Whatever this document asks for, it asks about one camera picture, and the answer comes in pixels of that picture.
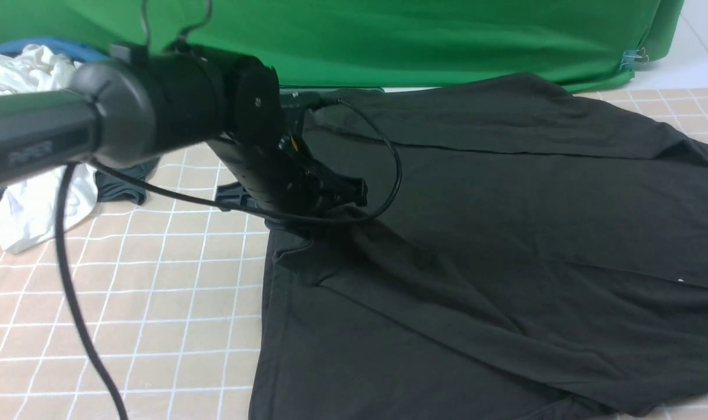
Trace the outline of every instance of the grid mat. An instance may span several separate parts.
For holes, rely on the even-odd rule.
[[[583,96],[708,144],[708,89]],[[201,145],[166,155],[150,181],[210,199],[234,179]],[[132,418],[247,418],[268,242],[260,218],[150,194],[142,207],[98,205],[67,242],[90,334]],[[16,256],[0,247],[0,420],[113,418],[65,305],[52,244]],[[647,418],[707,420],[708,395]]]

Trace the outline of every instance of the green cloth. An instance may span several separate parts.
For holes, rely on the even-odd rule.
[[[139,0],[0,0],[0,43],[141,42]],[[444,86],[533,72],[569,90],[614,88],[626,50],[669,48],[683,0],[214,0],[191,41],[258,56],[291,86]],[[152,0],[154,48],[202,17],[202,0]]]

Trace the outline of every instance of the wire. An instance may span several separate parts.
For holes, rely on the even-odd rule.
[[[233,205],[233,204],[226,204],[226,203],[221,203],[221,202],[216,202],[210,199],[202,199],[198,197],[191,197],[189,195],[185,194],[180,194],[174,191],[169,191],[164,188],[159,188],[155,185],[152,186],[152,184],[146,183],[145,181],[141,181],[136,178],[132,178],[127,175],[123,175],[122,173],[119,173],[116,170],[113,170],[111,167],[107,167],[97,160],[93,160],[90,162],[90,165],[93,167],[97,168],[98,170],[102,171],[103,173],[113,176],[114,178],[121,179],[122,181],[126,181],[126,183],[133,184],[137,187],[141,187],[147,191],[151,191],[155,194],[161,194],[165,197],[170,197],[174,198],[176,200],[183,200],[186,202],[193,202],[196,204],[201,204],[201,205],[209,205],[210,207],[218,207],[223,210],[237,210],[240,212],[245,212],[245,213],[250,213],[251,215],[257,215],[261,216],[264,218],[271,218],[276,221],[287,221],[287,222],[298,222],[298,223],[309,223],[309,224],[318,224],[318,225],[343,225],[343,224],[353,224],[353,223],[364,223],[368,221],[372,221],[378,216],[382,215],[388,208],[390,207],[391,204],[393,204],[393,200],[395,200],[398,191],[400,189],[400,184],[403,178],[403,168],[402,168],[402,162],[400,159],[400,155],[398,154],[398,150],[396,147],[393,145],[393,142],[389,140],[388,136],[383,133],[382,130],[380,130],[379,127],[377,127],[377,124],[375,124],[372,119],[370,119],[363,111],[358,109],[356,106],[354,106],[351,103],[347,103],[346,101],[342,101],[340,99],[336,99],[332,103],[328,103],[327,106],[331,106],[332,104],[341,104],[341,106],[348,107],[348,109],[351,109],[354,113],[356,113],[358,116],[360,116],[367,124],[372,127],[373,130],[382,138],[383,143],[385,143],[385,146],[388,147],[388,150],[390,153],[393,155],[393,160],[395,161],[396,165],[396,180],[393,183],[393,188],[390,190],[390,194],[388,196],[388,199],[386,199],[380,207],[375,210],[375,212],[370,213],[369,215],[363,217],[363,218],[357,218],[357,219],[351,219],[351,220],[339,220],[339,219],[325,219],[325,218],[311,218],[311,217],[306,217],[306,216],[298,216],[298,215],[286,215],[286,213],[276,213],[276,212],[269,212],[268,210],[263,210],[262,208],[253,208],[253,207],[248,207],[246,205]],[[81,340],[82,345],[84,345],[84,350],[86,351],[86,356],[89,357],[89,361],[92,363],[92,366],[95,367],[95,370],[97,370],[97,373],[100,375],[100,378],[102,379],[102,382],[105,384],[107,391],[109,392],[111,398],[113,399],[113,403],[116,405],[116,409],[118,411],[118,417],[120,420],[128,420],[128,413],[125,409],[125,404],[123,402],[122,396],[120,392],[118,391],[118,386],[113,381],[113,378],[110,377],[107,369],[105,368],[105,365],[102,364],[102,360],[100,359],[100,356],[97,354],[97,350],[95,349],[95,345],[92,342],[92,337],[89,336],[89,330],[86,328],[86,322],[84,321],[84,316],[81,313],[81,307],[79,306],[79,300],[76,298],[76,289],[74,289],[74,282],[71,277],[71,267],[68,265],[68,255],[66,254],[66,242],[65,242],[65,227],[64,227],[64,222],[65,222],[65,208],[66,208],[66,201],[68,199],[68,188],[71,185],[71,179],[74,176],[74,170],[76,169],[76,164],[68,164],[66,165],[66,168],[63,172],[63,177],[61,178],[61,184],[58,187],[58,194],[57,197],[55,198],[55,253],[57,253],[58,256],[58,269],[60,270],[61,274],[61,282],[63,284],[63,293],[65,294],[66,301],[68,302],[68,307],[71,309],[71,317],[74,320],[74,325],[76,326],[76,331],[79,333],[79,339]]]
[[[176,200],[182,200],[186,202],[192,202],[194,204],[200,204],[200,205],[208,205],[208,207],[216,207],[220,208],[222,210],[236,210],[238,212],[244,212],[244,213],[249,213],[250,215],[256,215],[260,216],[261,218],[266,218],[266,219],[271,219],[274,221],[282,221],[282,222],[292,222],[292,223],[306,223],[306,224],[313,224],[313,225],[348,225],[348,224],[353,224],[353,223],[367,223],[372,220],[375,220],[379,216],[381,216],[384,212],[388,210],[390,205],[393,204],[393,201],[396,199],[396,196],[398,195],[398,191],[400,190],[400,185],[401,181],[403,178],[403,164],[400,159],[400,155],[396,147],[394,146],[393,142],[388,138],[388,136],[383,133],[383,131],[375,124],[374,121],[372,121],[371,118],[369,118],[366,114],[364,114],[363,111],[361,111],[358,107],[354,106],[351,103],[347,103],[346,101],[342,101],[340,99],[335,99],[334,102],[327,104],[327,106],[330,106],[331,104],[341,104],[341,106],[348,107],[351,109],[351,111],[355,112],[358,116],[360,116],[367,124],[372,127],[373,130],[382,138],[383,143],[385,143],[385,146],[388,147],[388,150],[390,151],[390,154],[393,155],[393,160],[395,162],[396,166],[396,180],[393,183],[393,188],[390,189],[390,193],[388,195],[388,198],[378,207],[375,212],[370,213],[367,216],[364,216],[362,218],[356,218],[356,219],[348,219],[348,220],[343,220],[343,219],[328,219],[328,218],[315,218],[315,217],[309,217],[309,216],[299,216],[299,215],[289,215],[288,213],[278,213],[278,212],[272,212],[269,210],[263,210],[262,208],[255,208],[255,207],[249,207],[247,205],[236,205],[236,204],[230,204],[226,202],[217,202],[211,199],[202,199],[198,197],[193,197],[189,196],[186,194],[181,194],[177,193],[175,191],[170,191],[166,190],[164,188],[159,188],[153,184],[146,183],[146,181],[141,181],[140,179],[137,178],[132,178],[131,176],[124,175],[122,173],[119,173],[118,171],[114,170],[111,167],[107,167],[103,165],[102,163],[98,162],[97,160],[93,160],[92,162],[89,162],[90,165],[93,167],[97,168],[98,170],[102,171],[103,173],[106,173],[107,175],[113,176],[114,178],[120,179],[121,181],[126,181],[126,183],[133,184],[137,187],[143,188],[146,191],[151,191],[154,194],[160,194],[165,197],[173,198]]]
[[[149,16],[147,7],[149,0],[141,0],[141,28],[144,30],[144,46],[146,50],[151,47],[151,27],[149,27]]]
[[[204,3],[204,9],[206,10],[206,14],[204,15],[204,18],[202,21],[197,22],[195,24],[191,24],[191,26],[186,26],[184,27],[180,32],[177,34],[177,43],[178,44],[186,44],[188,43],[188,35],[195,31],[196,29],[201,29],[202,27],[206,26],[211,22],[211,19],[213,17],[213,1],[212,0],[206,0]]]
[[[66,165],[66,168],[63,171],[63,177],[61,178],[61,184],[58,187],[58,194],[55,197],[55,253],[57,253],[58,256],[58,270],[61,274],[63,293],[65,294],[66,301],[68,302],[68,308],[71,309],[71,317],[74,319],[74,325],[76,326],[76,331],[79,332],[79,338],[81,339],[81,344],[84,345],[86,356],[89,357],[89,361],[92,363],[92,366],[95,367],[95,370],[97,370],[102,382],[105,383],[110,396],[113,398],[113,402],[118,410],[119,418],[121,418],[121,420],[128,420],[128,413],[125,409],[125,404],[123,403],[121,394],[118,391],[118,386],[116,386],[113,378],[110,377],[105,365],[102,364],[102,360],[97,354],[95,345],[92,343],[92,337],[89,336],[89,330],[86,329],[86,322],[84,322],[84,316],[81,313],[79,300],[76,298],[74,282],[71,278],[71,267],[68,265],[64,221],[66,201],[68,199],[68,188],[71,186],[71,179],[74,177],[75,169],[76,164]]]

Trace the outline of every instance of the blue cloth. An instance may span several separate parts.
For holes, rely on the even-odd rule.
[[[95,50],[92,46],[80,43],[74,40],[67,40],[58,37],[38,37],[26,38],[24,40],[14,40],[0,44],[1,55],[18,55],[22,49],[29,44],[44,45],[53,52],[53,54],[63,54],[71,58],[73,61],[101,61],[108,58],[107,55]]]

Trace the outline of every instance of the white cloth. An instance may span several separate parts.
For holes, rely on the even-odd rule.
[[[28,45],[14,58],[0,55],[0,95],[65,88],[78,65],[43,45]],[[60,167],[7,186],[0,202],[4,250],[20,253],[53,237],[55,194],[62,175]],[[68,192],[66,230],[83,221],[96,204],[95,170],[79,165]]]

